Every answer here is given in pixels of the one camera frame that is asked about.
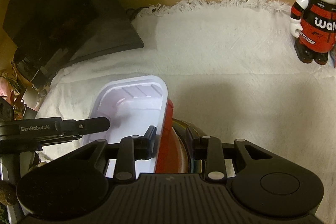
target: black plastic part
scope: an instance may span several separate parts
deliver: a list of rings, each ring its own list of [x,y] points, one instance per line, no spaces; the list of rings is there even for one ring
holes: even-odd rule
[[[233,159],[236,155],[235,146],[233,143],[222,143],[224,158]]]
[[[67,130],[72,126],[71,122],[63,124]],[[105,177],[109,160],[117,159],[115,182],[134,181],[135,160],[151,158],[155,135],[156,127],[150,126],[144,136],[126,137],[119,144],[96,140],[31,171],[17,184],[21,206],[48,221],[69,220],[89,213],[102,204],[114,185]]]
[[[13,107],[2,97],[0,97],[0,122],[14,119]]]
[[[327,52],[316,52],[314,54],[314,61],[319,65],[325,65],[328,62]]]
[[[269,217],[294,218],[314,212],[324,189],[309,170],[248,141],[235,141],[232,192],[247,208]]]
[[[119,145],[113,178],[118,183],[135,180],[134,138],[123,138]]]
[[[83,135],[103,132],[110,127],[110,121],[105,117],[75,121],[61,118],[42,118],[31,120],[0,122],[0,141],[3,140],[35,140],[39,142],[63,142],[66,138],[80,138]]]
[[[26,70],[22,70],[22,67],[20,65],[21,65],[21,62],[20,64],[18,64],[17,69],[20,72],[20,74],[25,77]],[[34,85],[34,87],[37,89],[41,88],[44,85],[47,85],[48,83],[48,78],[45,77],[45,75],[40,70],[36,70],[36,73],[34,74],[33,78],[27,79],[27,80],[29,80],[29,82],[31,82]]]
[[[37,115],[37,111],[25,105],[25,108],[23,110],[23,115],[22,115],[23,120],[35,119],[36,115]]]
[[[27,216],[20,224],[55,224]],[[321,224],[315,216],[270,219],[239,205],[221,184],[199,174],[141,174],[114,188],[104,204],[87,215],[58,224]]]
[[[201,143],[199,134],[193,128],[188,127],[185,132],[190,158],[193,160],[205,160],[207,157],[207,143]]]
[[[224,153],[220,139],[210,137],[209,139],[202,138],[201,140],[208,142],[207,158],[204,173],[205,180],[209,182],[214,182],[214,180],[211,177],[209,177],[209,173],[220,172],[224,176],[222,179],[216,179],[215,182],[224,183],[227,178],[227,174],[224,161]]]
[[[309,49],[306,45],[301,44],[299,38],[295,40],[294,48],[299,60],[303,63],[309,64],[312,63],[314,59],[314,51]]]
[[[106,145],[106,140],[92,142],[28,173],[17,185],[20,204],[29,213],[48,220],[75,218],[98,207],[109,189],[103,175]]]
[[[20,154],[28,151],[42,151],[41,143],[35,140],[4,140],[0,142],[1,154]]]

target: fringe edge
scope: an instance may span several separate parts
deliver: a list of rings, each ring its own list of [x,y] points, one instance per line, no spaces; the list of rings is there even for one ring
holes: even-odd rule
[[[217,10],[222,7],[240,7],[251,9],[263,9],[269,12],[282,12],[289,14],[290,5],[288,3],[276,0],[221,0],[220,2],[206,0],[182,0],[174,6],[167,5],[151,5],[149,8],[143,8],[138,16],[154,15],[163,16],[175,13],[185,13],[202,9],[214,9]]]

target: black monitor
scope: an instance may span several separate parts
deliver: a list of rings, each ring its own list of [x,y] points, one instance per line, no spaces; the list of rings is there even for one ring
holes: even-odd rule
[[[62,67],[143,47],[118,0],[10,0],[3,29],[14,63],[35,86]]]

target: toy robot arm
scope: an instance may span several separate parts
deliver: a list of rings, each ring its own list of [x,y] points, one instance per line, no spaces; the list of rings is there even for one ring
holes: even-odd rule
[[[309,0],[296,0],[291,9],[290,32],[294,37],[299,37],[303,28],[301,26],[301,14],[307,9]]]

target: pink leaf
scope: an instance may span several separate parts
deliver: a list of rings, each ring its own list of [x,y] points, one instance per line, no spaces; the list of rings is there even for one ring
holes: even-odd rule
[[[15,97],[14,97],[14,91],[12,91],[12,93],[11,93],[11,95],[10,95],[10,97],[7,97],[7,99],[9,98],[9,100],[10,100],[10,104],[11,105],[13,105],[13,103],[14,103],[14,100],[15,100]]]
[[[5,78],[0,77],[0,96],[8,96],[11,94],[11,86]]]

